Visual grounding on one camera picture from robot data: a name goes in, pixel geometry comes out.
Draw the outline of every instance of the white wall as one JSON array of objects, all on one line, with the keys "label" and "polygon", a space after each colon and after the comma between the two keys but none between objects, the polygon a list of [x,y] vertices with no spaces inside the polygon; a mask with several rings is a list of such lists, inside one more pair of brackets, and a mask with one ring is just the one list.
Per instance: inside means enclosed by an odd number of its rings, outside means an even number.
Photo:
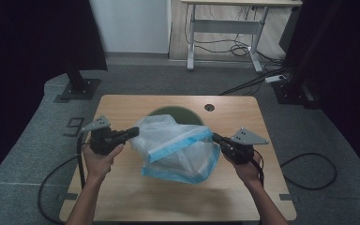
[{"label": "white wall", "polygon": [[90,0],[105,52],[168,53],[171,0]]}]

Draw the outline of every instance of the circular hole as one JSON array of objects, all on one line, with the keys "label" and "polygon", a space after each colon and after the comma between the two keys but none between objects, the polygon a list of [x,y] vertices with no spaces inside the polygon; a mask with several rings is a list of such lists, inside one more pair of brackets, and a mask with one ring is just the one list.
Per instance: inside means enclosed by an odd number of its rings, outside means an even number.
[{"label": "circular hole", "polygon": [[212,105],[212,104],[207,104],[207,105],[205,105],[204,108],[205,108],[208,112],[211,112],[211,111],[213,111],[213,110],[215,109],[215,106]]}]

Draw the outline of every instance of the plastic bag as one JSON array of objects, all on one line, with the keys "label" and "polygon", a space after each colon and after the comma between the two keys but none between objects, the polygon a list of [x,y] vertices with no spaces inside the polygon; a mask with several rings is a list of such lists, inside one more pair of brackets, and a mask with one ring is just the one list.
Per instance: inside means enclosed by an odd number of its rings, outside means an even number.
[{"label": "plastic bag", "polygon": [[142,156],[142,175],[198,184],[218,163],[209,127],[180,125],[168,114],[146,116],[135,126],[140,134],[130,143]]}]

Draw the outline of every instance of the hand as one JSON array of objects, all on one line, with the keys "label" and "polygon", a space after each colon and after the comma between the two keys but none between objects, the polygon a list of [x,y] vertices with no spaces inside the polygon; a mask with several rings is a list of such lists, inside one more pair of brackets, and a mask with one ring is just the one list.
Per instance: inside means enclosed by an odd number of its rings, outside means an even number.
[{"label": "hand", "polygon": [[[235,165],[229,158],[227,158],[225,155],[224,157],[231,162],[231,164],[234,166],[236,174],[239,176],[239,178],[244,182],[245,186],[247,188],[250,187],[251,184],[259,181],[259,172],[257,171],[256,167],[251,163],[242,164],[242,165]],[[257,163],[260,163],[260,156],[258,154],[255,154],[253,157]]]},{"label": "hand", "polygon": [[96,178],[99,181],[103,181],[106,174],[110,171],[111,165],[113,165],[113,159],[121,153],[124,149],[123,144],[116,146],[109,155],[102,156],[96,154],[87,144],[83,149],[84,160],[86,162],[87,177]]}]

